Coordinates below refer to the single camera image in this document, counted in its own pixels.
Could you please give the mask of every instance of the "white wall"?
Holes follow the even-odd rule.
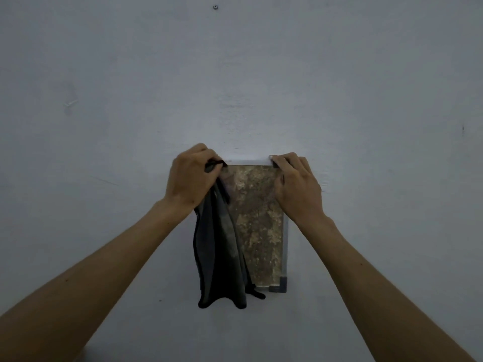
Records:
[[[0,0],[0,31],[0,312],[139,219],[202,141],[307,156],[347,239],[483,360],[483,0]],[[198,309],[193,231],[86,360],[372,360],[297,229],[288,293],[245,310]]]

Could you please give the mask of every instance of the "dark cloth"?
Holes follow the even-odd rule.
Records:
[[[208,173],[221,163],[226,166],[223,161],[209,162],[205,171]],[[195,208],[193,248],[202,291],[198,302],[200,308],[206,308],[222,297],[231,299],[238,308],[245,308],[247,293],[265,298],[264,294],[255,291],[250,279],[235,225],[228,212],[229,202],[225,185],[218,178]]]

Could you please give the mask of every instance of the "right hand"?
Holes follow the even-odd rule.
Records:
[[[275,180],[275,198],[287,216],[299,227],[323,219],[322,190],[307,159],[294,152],[270,159],[281,169]]]

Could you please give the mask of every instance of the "left hand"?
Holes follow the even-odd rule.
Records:
[[[203,143],[194,145],[174,159],[163,201],[190,213],[199,205],[220,174],[223,164],[205,173],[209,159],[222,160]]]

